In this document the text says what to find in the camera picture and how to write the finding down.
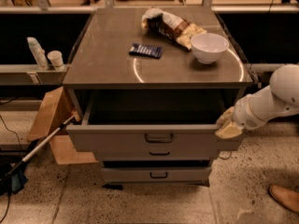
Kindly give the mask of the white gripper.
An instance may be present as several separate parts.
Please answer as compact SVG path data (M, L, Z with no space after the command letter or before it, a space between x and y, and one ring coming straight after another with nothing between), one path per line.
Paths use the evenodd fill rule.
M256 130L264 126L266 120L259 118L253 110L255 103L256 98L253 94L239 99L234 107L228 108L217 119L216 124L220 128L215 134L221 139L230 139L241 135L243 129Z

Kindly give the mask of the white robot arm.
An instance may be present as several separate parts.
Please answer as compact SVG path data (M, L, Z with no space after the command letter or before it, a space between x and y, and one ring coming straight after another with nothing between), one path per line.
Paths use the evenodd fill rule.
M237 137L244 130L256 130L269 120L299 113L299 66L284 65L270 77L265 88L240 98L216 121L221 139Z

